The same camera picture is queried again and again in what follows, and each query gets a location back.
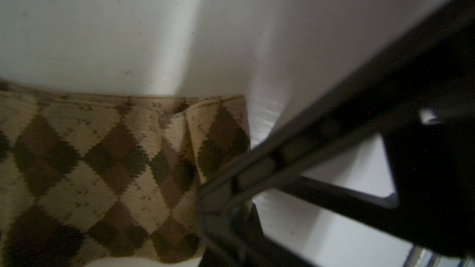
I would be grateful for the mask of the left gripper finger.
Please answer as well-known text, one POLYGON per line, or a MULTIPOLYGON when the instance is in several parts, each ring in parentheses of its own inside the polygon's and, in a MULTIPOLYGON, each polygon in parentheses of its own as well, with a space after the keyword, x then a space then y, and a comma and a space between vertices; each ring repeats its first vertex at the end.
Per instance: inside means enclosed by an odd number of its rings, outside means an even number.
POLYGON ((237 253, 228 245, 206 246, 198 267, 233 267, 237 253))

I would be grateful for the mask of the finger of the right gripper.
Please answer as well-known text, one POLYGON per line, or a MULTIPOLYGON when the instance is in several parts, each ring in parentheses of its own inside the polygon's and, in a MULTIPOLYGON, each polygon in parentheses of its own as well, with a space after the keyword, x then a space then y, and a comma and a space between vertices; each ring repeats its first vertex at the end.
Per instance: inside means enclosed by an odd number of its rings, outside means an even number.
POLYGON ((451 0, 197 196, 206 246, 234 267, 306 267, 266 238, 253 196, 278 189, 448 257, 475 254, 475 0, 451 0), (380 134, 395 192, 376 197, 302 176, 380 134))

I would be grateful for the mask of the beige brown argyle sock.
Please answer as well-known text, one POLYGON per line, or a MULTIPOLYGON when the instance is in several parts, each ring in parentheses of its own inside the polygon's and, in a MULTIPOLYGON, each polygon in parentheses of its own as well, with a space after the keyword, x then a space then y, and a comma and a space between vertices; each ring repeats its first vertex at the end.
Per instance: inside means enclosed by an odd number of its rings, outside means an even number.
POLYGON ((200 258, 197 191, 250 148, 246 99, 1 82, 1 265, 200 258))

